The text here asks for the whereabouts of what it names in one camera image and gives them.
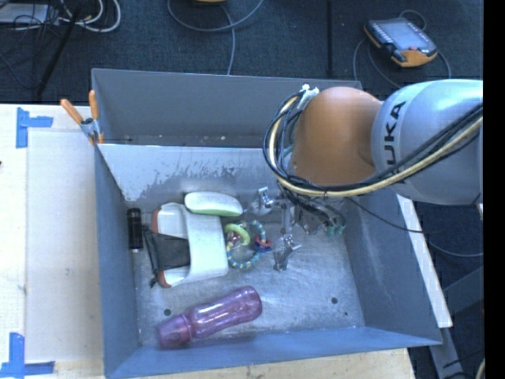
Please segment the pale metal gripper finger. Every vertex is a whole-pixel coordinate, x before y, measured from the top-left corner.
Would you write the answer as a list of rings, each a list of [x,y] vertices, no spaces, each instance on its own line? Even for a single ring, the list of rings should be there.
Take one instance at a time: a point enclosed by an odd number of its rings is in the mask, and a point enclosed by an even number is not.
[[[249,211],[255,216],[266,216],[273,208],[273,199],[269,195],[268,188],[257,190],[256,196],[249,205]]]
[[[302,247],[292,234],[282,235],[273,246],[274,269],[286,271],[291,255]]]

